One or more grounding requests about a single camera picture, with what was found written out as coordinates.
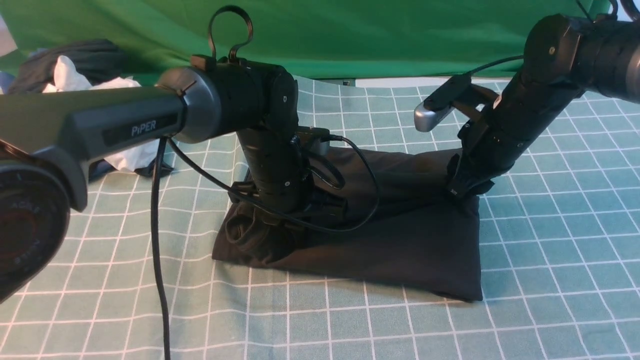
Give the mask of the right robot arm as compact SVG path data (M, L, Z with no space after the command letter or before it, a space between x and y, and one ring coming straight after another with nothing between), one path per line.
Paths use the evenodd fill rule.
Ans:
M458 133L461 152L447 167L446 191L456 198L487 193L558 115L586 91L637 104L640 99L638 22L553 14L526 38L522 67L482 111L469 111Z

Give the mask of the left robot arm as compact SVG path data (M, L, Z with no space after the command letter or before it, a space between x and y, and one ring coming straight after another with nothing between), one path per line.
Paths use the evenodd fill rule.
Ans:
M28 93L1 97L1 300L55 256L70 211L88 203L89 164L174 137L198 144L240 139L251 180L234 201L311 228L313 217L342 218L347 202L314 184L313 130L299 138L298 84L278 64L229 55L193 55L153 87Z

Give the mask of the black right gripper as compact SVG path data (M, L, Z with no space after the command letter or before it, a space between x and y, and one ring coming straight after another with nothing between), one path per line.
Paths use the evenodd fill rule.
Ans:
M462 128L461 153L447 167L446 191L455 198L487 193L583 89L567 80L535 80L519 71L477 120Z

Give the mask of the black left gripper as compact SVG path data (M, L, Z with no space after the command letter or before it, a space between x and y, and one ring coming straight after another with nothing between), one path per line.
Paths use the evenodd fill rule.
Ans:
M345 218L348 201L336 194L345 177L327 155L302 148L297 132L254 127L237 137L249 176L231 185L229 226L319 226Z

